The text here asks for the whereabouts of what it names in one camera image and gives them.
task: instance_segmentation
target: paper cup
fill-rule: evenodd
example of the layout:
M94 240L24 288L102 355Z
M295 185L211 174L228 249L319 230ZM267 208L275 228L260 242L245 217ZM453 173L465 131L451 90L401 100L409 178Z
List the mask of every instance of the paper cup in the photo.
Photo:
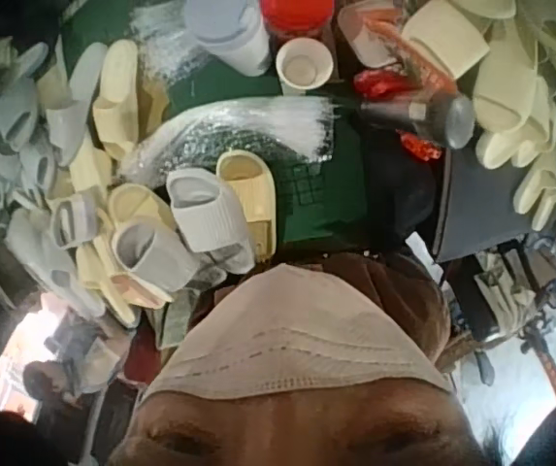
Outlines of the paper cup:
M284 95L302 95L327 83L334 71L329 49L315 39L302 37L282 46L276 58Z

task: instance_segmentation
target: red container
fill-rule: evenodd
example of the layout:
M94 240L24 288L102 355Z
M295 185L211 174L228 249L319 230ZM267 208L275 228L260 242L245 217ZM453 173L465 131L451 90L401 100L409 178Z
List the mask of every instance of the red container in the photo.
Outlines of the red container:
M320 38L334 15L334 0L260 0L269 31L281 41Z

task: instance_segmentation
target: hair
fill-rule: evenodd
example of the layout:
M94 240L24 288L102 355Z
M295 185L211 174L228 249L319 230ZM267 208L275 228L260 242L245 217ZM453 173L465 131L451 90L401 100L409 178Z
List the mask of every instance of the hair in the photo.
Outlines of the hair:
M55 397L53 381L38 367L39 362L30 362L23 370L23 385L27 394L38 401L46 401Z

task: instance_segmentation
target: green cutting mat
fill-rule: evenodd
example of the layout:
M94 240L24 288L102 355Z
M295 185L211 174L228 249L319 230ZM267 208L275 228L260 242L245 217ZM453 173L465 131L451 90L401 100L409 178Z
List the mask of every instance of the green cutting mat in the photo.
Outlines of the green cutting mat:
M83 50L93 42L109 45L117 39L131 39L129 14L140 4L137 0L88 0L62 27L67 68L72 70ZM319 94L346 89L345 85L337 84L327 87ZM220 100L280 95L280 87L275 71L261 78L246 78L213 60L192 77L172 86L169 94L172 105L168 117L171 117ZM346 121L347 111L338 109L337 114L331 161L309 166L294 162L285 153L283 161L270 163L278 191L281 243L336 236L366 214L359 136Z

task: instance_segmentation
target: white face mask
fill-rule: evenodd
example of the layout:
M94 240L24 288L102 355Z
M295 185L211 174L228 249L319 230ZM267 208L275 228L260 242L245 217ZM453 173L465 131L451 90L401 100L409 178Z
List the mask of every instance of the white face mask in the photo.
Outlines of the white face mask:
M449 391L377 305L331 275L287 265L230 293L186 336L147 391L225 400L407 378Z

